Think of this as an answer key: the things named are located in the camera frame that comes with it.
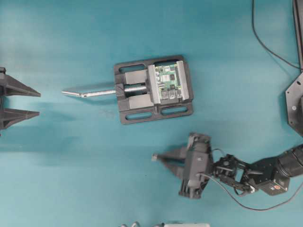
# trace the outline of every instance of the robotic arm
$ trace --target robotic arm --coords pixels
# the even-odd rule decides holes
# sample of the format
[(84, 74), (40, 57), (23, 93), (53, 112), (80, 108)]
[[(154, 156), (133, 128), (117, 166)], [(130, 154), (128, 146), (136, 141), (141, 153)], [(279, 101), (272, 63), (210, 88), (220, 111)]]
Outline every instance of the robotic arm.
[[(239, 196), (258, 190), (273, 196), (288, 190), (291, 177), (303, 174), (303, 145), (252, 164), (233, 155), (226, 155), (214, 163), (210, 137), (198, 133), (189, 135), (187, 147), (163, 155), (155, 154), (153, 159), (161, 161), (182, 180), (179, 195), (191, 199), (201, 198), (209, 179), (219, 179), (234, 188)], [(239, 169), (243, 170), (240, 182), (236, 181)]]

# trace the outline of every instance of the hexagonal base plate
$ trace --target hexagonal base plate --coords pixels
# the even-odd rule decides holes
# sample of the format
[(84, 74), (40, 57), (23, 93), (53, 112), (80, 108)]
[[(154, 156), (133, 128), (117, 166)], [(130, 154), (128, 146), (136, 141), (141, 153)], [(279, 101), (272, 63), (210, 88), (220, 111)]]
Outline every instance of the hexagonal base plate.
[(303, 136), (303, 73), (285, 91), (288, 124), (301, 136)]

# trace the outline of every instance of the black cable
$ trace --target black cable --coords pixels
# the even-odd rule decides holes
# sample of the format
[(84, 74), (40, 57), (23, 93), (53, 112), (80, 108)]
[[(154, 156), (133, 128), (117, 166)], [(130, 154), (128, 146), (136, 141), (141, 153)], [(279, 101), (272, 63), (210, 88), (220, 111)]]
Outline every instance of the black cable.
[(247, 192), (242, 192), (241, 194), (239, 194), (235, 187), (233, 188), (233, 190), (235, 191), (236, 195), (239, 196), (239, 197), (243, 197), (243, 196), (248, 194)]
[(222, 151), (220, 148), (213, 149), (212, 152), (214, 152), (216, 150), (220, 151), (223, 157), (226, 156), (225, 152)]
[(287, 61), (286, 59), (282, 58), (281, 56), (279, 56), (278, 54), (274, 53), (272, 50), (270, 50), (267, 46), (265, 46), (265, 44), (260, 40), (256, 29), (255, 29), (255, 0), (252, 0), (252, 6), (251, 6), (251, 25), (252, 25), (252, 31), (255, 34), (255, 37), (257, 38), (257, 40), (259, 41), (259, 43), (261, 44), (261, 46), (267, 50), (268, 52), (270, 52), (272, 55), (276, 56), (277, 58), (281, 59), (282, 61), (284, 61), (285, 63), (289, 64), (290, 66), (296, 68), (296, 69), (300, 69), (303, 70), (302, 68), (290, 63), (289, 61)]
[(255, 209), (255, 208), (250, 208), (250, 207), (247, 207), (247, 206), (244, 206), (242, 203), (240, 203), (224, 186), (223, 184), (221, 184), (219, 181), (217, 181), (216, 179), (214, 179), (213, 177), (209, 176), (209, 175), (206, 175), (206, 174), (203, 174), (203, 173), (200, 173), (201, 175), (211, 179), (212, 181), (216, 182), (227, 194), (229, 194), (229, 196), (237, 203), (239, 204), (241, 207), (245, 208), (245, 209), (248, 209), (248, 210), (253, 210), (253, 211), (257, 211), (257, 212), (264, 212), (264, 211), (268, 211), (268, 210), (272, 210), (272, 209), (275, 209), (279, 206), (282, 206), (284, 204), (287, 204), (289, 203), (291, 200), (293, 200), (293, 198), (299, 193), (299, 191), (301, 190), (301, 188), (303, 187), (303, 183), (300, 184), (300, 186), (298, 187), (298, 189), (294, 192), (294, 194), (286, 201), (282, 202), (282, 203), (279, 203), (275, 206), (272, 206), (272, 207), (269, 207), (269, 208), (265, 208), (265, 209)]

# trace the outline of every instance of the metal rod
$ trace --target metal rod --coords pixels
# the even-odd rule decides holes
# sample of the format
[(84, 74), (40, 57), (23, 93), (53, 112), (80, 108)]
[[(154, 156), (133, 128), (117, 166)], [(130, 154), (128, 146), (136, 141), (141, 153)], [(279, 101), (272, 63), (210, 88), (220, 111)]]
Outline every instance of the metal rod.
[[(124, 89), (124, 92), (135, 92), (135, 91), (145, 91), (145, 90), (146, 90), (146, 86), (136, 86), (136, 87), (127, 87)], [(116, 90), (112, 89), (112, 90), (93, 91), (93, 92), (85, 92), (85, 93), (62, 91), (62, 93), (69, 96), (87, 98), (87, 97), (112, 95), (116, 93)]]

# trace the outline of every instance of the gripper jaw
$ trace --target gripper jaw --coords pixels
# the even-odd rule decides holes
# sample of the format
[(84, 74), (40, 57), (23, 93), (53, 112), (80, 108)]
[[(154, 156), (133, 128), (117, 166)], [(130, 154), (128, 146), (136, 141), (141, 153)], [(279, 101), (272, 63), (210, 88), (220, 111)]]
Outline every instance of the gripper jaw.
[(36, 96), (40, 97), (41, 94), (31, 87), (22, 84), (20, 81), (5, 74), (6, 69), (0, 67), (0, 87), (2, 87), (2, 95), (5, 96)]
[(153, 160), (159, 160), (176, 177), (182, 179), (187, 148), (181, 147), (164, 154), (154, 154)]
[(0, 67), (0, 130), (39, 115), (39, 112), (4, 108), (5, 96), (41, 96), (37, 91), (5, 73), (5, 68)]

